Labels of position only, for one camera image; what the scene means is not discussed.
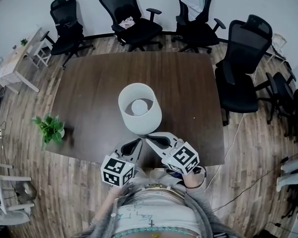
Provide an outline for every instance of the lamp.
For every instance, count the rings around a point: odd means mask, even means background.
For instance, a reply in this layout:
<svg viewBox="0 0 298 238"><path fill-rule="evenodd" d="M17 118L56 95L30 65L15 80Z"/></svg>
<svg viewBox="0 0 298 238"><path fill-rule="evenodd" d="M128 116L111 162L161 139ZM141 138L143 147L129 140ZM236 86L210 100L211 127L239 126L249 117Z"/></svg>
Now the lamp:
<svg viewBox="0 0 298 238"><path fill-rule="evenodd" d="M162 120L153 90L141 83L126 86L118 97L118 105L126 127L138 135L155 131Z"/></svg>

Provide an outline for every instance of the white lamp shade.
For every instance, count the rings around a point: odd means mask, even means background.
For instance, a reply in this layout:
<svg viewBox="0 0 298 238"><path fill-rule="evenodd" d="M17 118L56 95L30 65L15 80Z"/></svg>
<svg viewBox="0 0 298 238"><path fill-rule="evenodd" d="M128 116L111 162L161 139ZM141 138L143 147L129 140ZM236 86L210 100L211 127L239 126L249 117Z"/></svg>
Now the white lamp shade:
<svg viewBox="0 0 298 238"><path fill-rule="evenodd" d="M127 107L135 100L148 99L152 101L151 108L143 115L126 113ZM141 83L126 86L118 97L118 105L126 127L138 135L146 135L155 131L162 120L162 112L153 90Z"/></svg>

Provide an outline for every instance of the small plant on desk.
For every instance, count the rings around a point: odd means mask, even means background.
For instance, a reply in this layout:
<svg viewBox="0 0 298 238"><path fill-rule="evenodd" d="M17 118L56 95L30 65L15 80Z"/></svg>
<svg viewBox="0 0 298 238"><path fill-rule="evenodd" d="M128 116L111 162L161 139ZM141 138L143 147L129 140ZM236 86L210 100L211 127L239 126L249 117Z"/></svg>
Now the small plant on desk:
<svg viewBox="0 0 298 238"><path fill-rule="evenodd" d="M40 130L43 134L42 138L42 149L48 144L51 140L60 144L62 138L64 137L64 122L59 121L59 116L50 117L50 114L46 114L44 119L40 117L32 118L32 121L40 127Z"/></svg>
<svg viewBox="0 0 298 238"><path fill-rule="evenodd" d="M27 43L28 43L28 40L27 39L22 39L21 40L21 45L22 46L25 46Z"/></svg>

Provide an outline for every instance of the green plant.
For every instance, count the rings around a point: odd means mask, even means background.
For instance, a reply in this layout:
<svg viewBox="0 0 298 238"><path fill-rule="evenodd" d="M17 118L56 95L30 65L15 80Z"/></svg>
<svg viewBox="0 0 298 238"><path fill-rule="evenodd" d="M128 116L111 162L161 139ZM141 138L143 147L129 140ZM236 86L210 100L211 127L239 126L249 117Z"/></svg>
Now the green plant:
<svg viewBox="0 0 298 238"><path fill-rule="evenodd" d="M21 40L21 45L22 46L25 46L27 43L28 43L27 39L24 38L24 39Z"/></svg>
<svg viewBox="0 0 298 238"><path fill-rule="evenodd" d="M40 117L34 117L32 121L40 127L43 134L42 148L51 140L58 144L62 142L62 137L64 136L64 122L59 121L59 116L52 118L50 114L46 114L43 120Z"/></svg>

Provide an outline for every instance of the gray cardigan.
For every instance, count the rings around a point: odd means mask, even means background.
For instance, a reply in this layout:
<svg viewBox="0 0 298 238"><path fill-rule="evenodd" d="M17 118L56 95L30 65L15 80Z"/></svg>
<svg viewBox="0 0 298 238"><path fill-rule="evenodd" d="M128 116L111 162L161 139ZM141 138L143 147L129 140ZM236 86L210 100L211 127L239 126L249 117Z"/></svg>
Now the gray cardigan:
<svg viewBox="0 0 298 238"><path fill-rule="evenodd" d="M134 189L130 186L122 196L114 201L101 220L97 221L94 219L88 229L76 234L73 238L112 238L115 231L115 221L118 217L118 215L116 216L113 213L117 213L118 207L124 205L126 199L133 192ZM230 237L241 237L232 229L222 224L219 218L214 215L201 187L186 191L184 202L194 211L200 226L202 238L212 238L213 233L226 233Z"/></svg>

